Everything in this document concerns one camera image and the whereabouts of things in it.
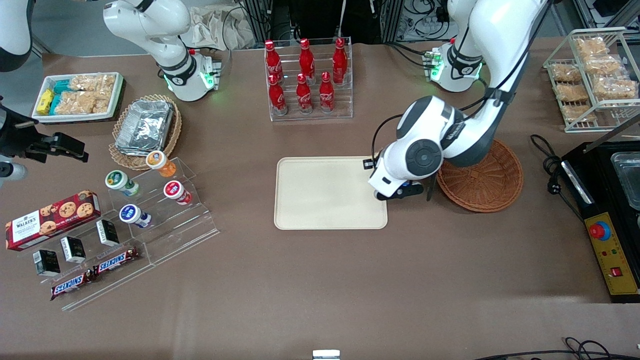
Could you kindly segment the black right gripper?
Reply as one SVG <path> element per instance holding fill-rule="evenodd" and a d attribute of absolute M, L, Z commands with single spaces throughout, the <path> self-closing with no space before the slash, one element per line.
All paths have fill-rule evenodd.
<path fill-rule="evenodd" d="M 67 157 L 82 163 L 89 161 L 85 143 L 62 132 L 48 135 L 39 133 L 33 125 L 16 127 L 15 118 L 6 118 L 0 132 L 0 154 L 8 158 L 26 158 L 45 163 L 48 153 L 55 157 Z"/>

